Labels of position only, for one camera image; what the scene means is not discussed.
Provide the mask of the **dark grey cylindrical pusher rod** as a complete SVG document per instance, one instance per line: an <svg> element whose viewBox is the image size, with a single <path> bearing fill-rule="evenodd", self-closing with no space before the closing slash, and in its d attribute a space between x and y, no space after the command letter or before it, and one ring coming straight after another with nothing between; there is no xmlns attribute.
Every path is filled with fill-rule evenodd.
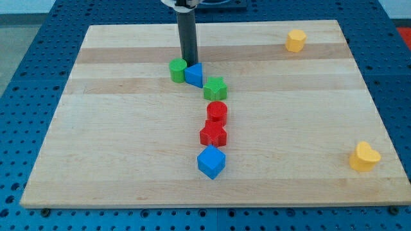
<svg viewBox="0 0 411 231"><path fill-rule="evenodd" d="M195 11L177 13L177 26L182 58L187 62L188 67L191 67L198 63Z"/></svg>

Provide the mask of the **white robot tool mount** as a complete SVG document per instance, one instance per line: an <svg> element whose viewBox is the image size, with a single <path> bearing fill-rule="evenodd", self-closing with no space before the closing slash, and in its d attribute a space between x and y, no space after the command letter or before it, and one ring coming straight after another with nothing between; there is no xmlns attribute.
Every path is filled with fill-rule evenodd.
<svg viewBox="0 0 411 231"><path fill-rule="evenodd" d="M204 0L161 0L161 3L174 9L177 13L189 13Z"/></svg>

